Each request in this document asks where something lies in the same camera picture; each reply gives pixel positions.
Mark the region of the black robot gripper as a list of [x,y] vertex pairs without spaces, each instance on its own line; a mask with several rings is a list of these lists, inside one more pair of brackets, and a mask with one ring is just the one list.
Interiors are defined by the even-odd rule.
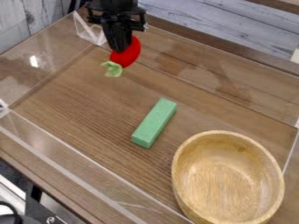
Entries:
[[[86,8],[88,21],[103,26],[107,42],[114,51],[124,51],[132,42],[132,30],[143,32],[147,29],[146,9],[138,5],[138,0],[91,0]],[[123,24],[123,45],[120,26]]]

